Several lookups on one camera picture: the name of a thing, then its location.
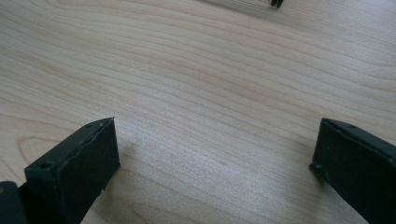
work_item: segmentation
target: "wooden table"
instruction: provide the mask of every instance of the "wooden table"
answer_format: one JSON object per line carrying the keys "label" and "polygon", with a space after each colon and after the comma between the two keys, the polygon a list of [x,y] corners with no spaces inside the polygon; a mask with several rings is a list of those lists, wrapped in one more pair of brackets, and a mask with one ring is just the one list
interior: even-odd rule
{"label": "wooden table", "polygon": [[115,116],[83,223],[365,223],[307,167],[322,117],[396,144],[395,40],[394,1],[2,0],[0,180]]}

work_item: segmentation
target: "light wood surface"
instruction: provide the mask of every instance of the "light wood surface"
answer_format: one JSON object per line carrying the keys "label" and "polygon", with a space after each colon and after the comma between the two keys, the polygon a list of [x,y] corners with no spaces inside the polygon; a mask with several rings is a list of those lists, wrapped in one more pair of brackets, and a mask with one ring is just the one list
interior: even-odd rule
{"label": "light wood surface", "polygon": [[307,167],[322,117],[396,144],[396,2],[260,11],[0,1],[0,180],[115,116],[121,168],[83,223],[365,223]]}

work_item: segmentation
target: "small black object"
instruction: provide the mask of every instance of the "small black object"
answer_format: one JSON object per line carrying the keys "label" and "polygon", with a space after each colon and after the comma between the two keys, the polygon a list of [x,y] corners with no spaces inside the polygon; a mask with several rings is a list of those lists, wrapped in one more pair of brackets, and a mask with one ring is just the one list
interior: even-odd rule
{"label": "small black object", "polygon": [[271,6],[276,5],[276,7],[280,7],[283,3],[283,0],[271,0]]}

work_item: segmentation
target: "black object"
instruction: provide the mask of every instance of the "black object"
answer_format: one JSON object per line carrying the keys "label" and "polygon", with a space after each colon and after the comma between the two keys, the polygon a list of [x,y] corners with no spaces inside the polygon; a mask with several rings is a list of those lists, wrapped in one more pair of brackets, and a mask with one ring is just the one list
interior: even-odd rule
{"label": "black object", "polygon": [[323,119],[310,169],[370,223],[396,223],[396,147],[353,125]]}
{"label": "black object", "polygon": [[280,7],[283,3],[283,0],[271,0],[271,6],[276,5],[276,7]]}
{"label": "black object", "polygon": [[0,223],[80,223],[119,167],[114,119],[87,124],[26,167],[25,184],[0,183]]}

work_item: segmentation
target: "tabletop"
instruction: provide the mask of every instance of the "tabletop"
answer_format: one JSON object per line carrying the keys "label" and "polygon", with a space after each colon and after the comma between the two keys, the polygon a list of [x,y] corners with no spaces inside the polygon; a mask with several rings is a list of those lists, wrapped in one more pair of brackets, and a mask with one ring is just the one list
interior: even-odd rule
{"label": "tabletop", "polygon": [[366,223],[308,165],[321,118],[396,144],[396,2],[250,11],[0,1],[0,181],[115,117],[121,168],[85,224]]}

